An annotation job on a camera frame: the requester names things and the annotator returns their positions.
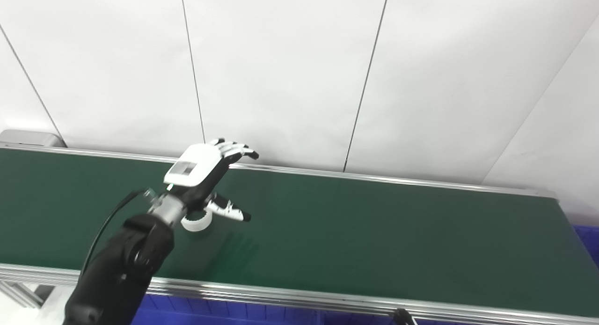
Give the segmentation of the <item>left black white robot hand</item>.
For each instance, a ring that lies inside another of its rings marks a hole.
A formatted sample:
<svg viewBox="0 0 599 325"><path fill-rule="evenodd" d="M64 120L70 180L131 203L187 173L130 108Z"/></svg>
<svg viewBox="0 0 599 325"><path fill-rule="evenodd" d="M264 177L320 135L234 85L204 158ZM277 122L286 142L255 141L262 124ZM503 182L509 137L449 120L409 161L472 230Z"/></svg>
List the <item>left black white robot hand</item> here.
<svg viewBox="0 0 599 325"><path fill-rule="evenodd" d="M182 204L181 225L188 231L201 231L214 215L248 222L251 214L214 191L230 165L242 157L258 159L259 153L243 143L216 139L192 144L163 177L167 192Z"/></svg>

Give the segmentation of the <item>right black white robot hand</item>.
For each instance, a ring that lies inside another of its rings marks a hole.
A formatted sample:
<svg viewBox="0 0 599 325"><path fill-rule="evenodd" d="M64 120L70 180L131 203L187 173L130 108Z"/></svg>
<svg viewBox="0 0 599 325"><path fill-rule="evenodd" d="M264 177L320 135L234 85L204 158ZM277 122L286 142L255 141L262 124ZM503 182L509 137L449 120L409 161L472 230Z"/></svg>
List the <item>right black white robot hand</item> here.
<svg viewBox="0 0 599 325"><path fill-rule="evenodd" d="M398 308L394 311L392 321L395 325L417 325L417 321L411 314L402 308Z"/></svg>

